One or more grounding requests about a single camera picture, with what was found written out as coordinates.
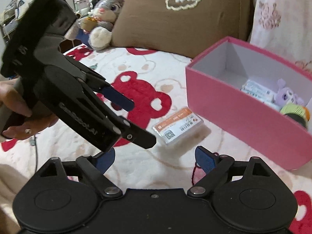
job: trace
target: battery package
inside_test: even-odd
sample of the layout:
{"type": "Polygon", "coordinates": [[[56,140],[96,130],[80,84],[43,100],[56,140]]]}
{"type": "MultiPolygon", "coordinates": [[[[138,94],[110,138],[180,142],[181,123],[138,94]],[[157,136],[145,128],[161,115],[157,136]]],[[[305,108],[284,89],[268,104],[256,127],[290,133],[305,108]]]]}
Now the battery package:
{"type": "Polygon", "coordinates": [[[183,107],[152,128],[160,143],[173,146],[193,136],[204,121],[188,107],[183,107]]]}

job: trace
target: bunny ear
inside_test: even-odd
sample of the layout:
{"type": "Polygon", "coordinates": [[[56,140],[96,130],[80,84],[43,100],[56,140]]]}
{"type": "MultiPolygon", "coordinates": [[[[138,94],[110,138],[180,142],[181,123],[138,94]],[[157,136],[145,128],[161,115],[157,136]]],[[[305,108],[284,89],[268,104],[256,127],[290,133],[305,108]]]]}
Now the bunny ear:
{"type": "Polygon", "coordinates": [[[283,89],[286,86],[286,82],[284,79],[281,78],[277,81],[277,85],[278,85],[278,88],[283,89]]]}

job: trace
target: open box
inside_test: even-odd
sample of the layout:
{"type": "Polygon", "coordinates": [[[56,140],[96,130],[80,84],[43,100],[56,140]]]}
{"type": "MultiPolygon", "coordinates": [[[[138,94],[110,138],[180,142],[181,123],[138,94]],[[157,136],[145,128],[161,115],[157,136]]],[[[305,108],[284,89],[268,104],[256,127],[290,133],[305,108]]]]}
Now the open box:
{"type": "Polygon", "coordinates": [[[188,106],[286,170],[312,159],[312,125],[299,123],[240,91],[253,80],[277,92],[284,79],[312,112],[312,77],[247,42],[226,37],[186,67],[188,106]]]}

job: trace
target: blue gripper pad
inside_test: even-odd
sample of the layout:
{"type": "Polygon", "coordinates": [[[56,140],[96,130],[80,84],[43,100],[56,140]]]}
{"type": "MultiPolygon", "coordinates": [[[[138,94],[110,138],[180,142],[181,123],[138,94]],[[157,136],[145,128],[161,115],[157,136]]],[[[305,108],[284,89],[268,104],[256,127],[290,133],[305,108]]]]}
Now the blue gripper pad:
{"type": "Polygon", "coordinates": [[[206,154],[201,147],[195,149],[196,163],[208,174],[213,168],[216,167],[216,161],[213,157],[206,154]]]}
{"type": "Polygon", "coordinates": [[[104,174],[115,161],[115,149],[111,150],[97,158],[95,167],[104,174]]]}
{"type": "Polygon", "coordinates": [[[101,93],[105,98],[115,103],[116,105],[120,106],[127,112],[132,111],[133,108],[135,107],[135,104],[132,100],[128,99],[123,94],[116,91],[113,87],[103,88],[101,93]]]}

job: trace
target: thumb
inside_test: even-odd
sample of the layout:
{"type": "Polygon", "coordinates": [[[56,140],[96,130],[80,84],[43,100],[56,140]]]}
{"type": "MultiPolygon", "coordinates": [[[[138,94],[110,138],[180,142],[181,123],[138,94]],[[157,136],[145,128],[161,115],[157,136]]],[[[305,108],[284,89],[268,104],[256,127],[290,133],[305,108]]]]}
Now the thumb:
{"type": "Polygon", "coordinates": [[[9,127],[3,131],[3,135],[9,138],[25,140],[50,126],[56,118],[55,114],[51,114],[40,119],[28,120],[21,126],[9,127]]]}
{"type": "Polygon", "coordinates": [[[10,110],[22,114],[26,117],[32,115],[32,111],[27,106],[22,96],[10,84],[2,83],[0,85],[0,101],[10,110]]]}

